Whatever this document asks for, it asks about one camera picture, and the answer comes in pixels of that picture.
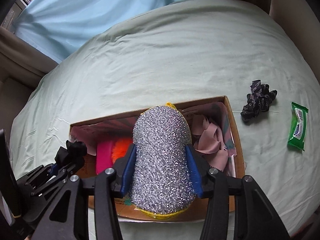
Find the magenta zip pouch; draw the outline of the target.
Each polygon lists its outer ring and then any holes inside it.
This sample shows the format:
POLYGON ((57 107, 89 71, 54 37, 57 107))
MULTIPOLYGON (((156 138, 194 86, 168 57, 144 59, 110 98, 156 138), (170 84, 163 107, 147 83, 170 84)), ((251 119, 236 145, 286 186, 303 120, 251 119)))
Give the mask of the magenta zip pouch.
POLYGON ((112 163, 113 147, 114 147, 114 140, 101 141, 97 144, 96 166, 95 166, 96 174, 99 174, 104 170, 106 170, 107 168, 111 168, 113 166, 113 163, 112 163))

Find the orange fluffy pompom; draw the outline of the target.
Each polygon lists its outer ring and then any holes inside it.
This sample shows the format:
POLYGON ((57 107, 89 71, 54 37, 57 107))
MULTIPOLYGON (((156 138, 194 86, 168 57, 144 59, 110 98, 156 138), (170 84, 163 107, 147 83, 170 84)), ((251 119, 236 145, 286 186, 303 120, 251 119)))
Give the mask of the orange fluffy pompom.
POLYGON ((112 152, 111 152, 111 159, 113 164, 116 162, 117 159, 125 156, 127 149, 131 144, 132 144, 131 137, 122 137, 122 138, 116 139, 116 142, 114 143, 114 146, 112 147, 112 152))

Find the pink fabric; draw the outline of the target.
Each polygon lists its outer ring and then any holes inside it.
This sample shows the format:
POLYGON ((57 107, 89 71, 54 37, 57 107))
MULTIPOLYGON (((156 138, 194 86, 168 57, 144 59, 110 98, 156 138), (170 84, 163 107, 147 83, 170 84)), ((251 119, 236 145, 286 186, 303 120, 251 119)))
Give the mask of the pink fabric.
POLYGON ((210 167, 223 171, 228 162, 228 150, 221 128, 204 115, 194 115, 191 135, 195 138, 195 150, 200 152, 210 167))

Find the green wet wipes pack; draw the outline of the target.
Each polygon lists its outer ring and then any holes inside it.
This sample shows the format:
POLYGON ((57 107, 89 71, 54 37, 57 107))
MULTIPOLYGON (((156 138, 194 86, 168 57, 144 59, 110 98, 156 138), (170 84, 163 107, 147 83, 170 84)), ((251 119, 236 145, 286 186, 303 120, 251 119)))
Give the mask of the green wet wipes pack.
POLYGON ((309 110, 298 103, 291 102, 292 119, 287 144, 304 150, 309 110))

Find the silver glitter yellow sponge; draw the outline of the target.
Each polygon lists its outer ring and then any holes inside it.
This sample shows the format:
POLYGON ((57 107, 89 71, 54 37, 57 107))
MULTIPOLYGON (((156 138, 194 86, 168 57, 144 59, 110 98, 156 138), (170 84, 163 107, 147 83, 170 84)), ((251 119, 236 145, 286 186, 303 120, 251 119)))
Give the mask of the silver glitter yellow sponge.
POLYGON ((185 147, 191 144, 189 125, 171 104, 144 111, 133 127, 136 162, 131 203, 155 219, 170 219, 194 201, 185 147))

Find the plain black scrunchie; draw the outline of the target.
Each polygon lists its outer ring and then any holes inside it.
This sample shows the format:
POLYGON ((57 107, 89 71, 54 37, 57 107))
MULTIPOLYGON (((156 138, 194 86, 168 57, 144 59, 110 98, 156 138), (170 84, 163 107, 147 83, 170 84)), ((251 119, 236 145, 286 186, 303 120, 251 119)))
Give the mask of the plain black scrunchie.
POLYGON ((84 142, 66 141, 66 147, 60 147, 54 160, 58 167, 61 169, 69 164, 79 164, 84 161, 84 156, 87 154, 87 146, 84 142))

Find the cardboard box patterned lining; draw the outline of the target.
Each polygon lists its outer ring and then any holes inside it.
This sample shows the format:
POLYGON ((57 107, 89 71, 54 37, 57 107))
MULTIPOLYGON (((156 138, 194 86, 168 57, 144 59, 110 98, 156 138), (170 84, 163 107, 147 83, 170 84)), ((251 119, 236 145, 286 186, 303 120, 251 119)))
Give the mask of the cardboard box patterned lining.
MULTIPOLYGON (((230 156, 225 173, 231 177, 242 178, 245 174, 244 159, 238 129, 233 112, 226 96, 218 96, 189 102, 176 103, 175 107, 184 115, 188 124, 193 123, 194 114, 202 114, 212 119, 223 132, 223 141, 230 156)), ((83 141, 88 153, 96 155, 97 144, 110 137, 131 135, 136 119, 144 109, 118 113, 102 118, 85 120, 70 125, 69 140, 83 141)), ((127 197, 116 199, 116 211, 121 222, 159 222, 129 203, 127 197)), ((198 222, 204 220, 207 213, 207 199, 196 198, 183 212, 169 219, 166 223, 198 222)))

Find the beige headboard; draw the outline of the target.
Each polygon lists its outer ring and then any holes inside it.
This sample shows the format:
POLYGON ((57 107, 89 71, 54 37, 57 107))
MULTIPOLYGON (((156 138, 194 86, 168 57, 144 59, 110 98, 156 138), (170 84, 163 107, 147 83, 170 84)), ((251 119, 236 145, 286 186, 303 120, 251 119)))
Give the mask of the beige headboard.
POLYGON ((7 78, 1 86, 1 129, 5 130, 6 141, 10 141, 13 120, 27 103, 32 89, 7 78))

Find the brown left curtain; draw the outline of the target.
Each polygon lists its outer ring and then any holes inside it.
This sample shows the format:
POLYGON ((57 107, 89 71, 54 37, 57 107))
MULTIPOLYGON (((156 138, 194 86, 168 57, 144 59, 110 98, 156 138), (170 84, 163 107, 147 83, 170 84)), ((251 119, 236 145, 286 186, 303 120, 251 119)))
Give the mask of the brown left curtain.
POLYGON ((1 27, 1 67, 11 77, 29 87, 37 87, 57 65, 53 59, 1 27))

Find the light blue hanging cloth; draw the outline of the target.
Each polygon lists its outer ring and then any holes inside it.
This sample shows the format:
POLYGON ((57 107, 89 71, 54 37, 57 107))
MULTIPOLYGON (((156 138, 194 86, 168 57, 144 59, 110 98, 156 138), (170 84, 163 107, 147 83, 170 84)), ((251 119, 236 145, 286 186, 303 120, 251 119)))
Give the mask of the light blue hanging cloth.
POLYGON ((57 63, 93 36, 181 0, 33 0, 13 23, 15 35, 57 63))

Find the pale green bed sheet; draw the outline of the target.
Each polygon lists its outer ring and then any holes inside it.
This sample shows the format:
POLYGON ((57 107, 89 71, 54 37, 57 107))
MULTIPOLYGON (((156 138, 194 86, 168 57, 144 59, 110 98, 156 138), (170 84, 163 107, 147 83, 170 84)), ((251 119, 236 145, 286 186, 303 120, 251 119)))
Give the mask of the pale green bed sheet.
POLYGON ((20 178, 52 163, 71 124, 225 95, 246 173, 296 233, 319 206, 319 83, 285 31, 258 7, 186 0, 121 22, 45 75, 13 121, 11 164, 20 178), (278 94, 243 122, 254 80, 278 94), (308 110, 304 150, 287 144, 291 102, 308 110))

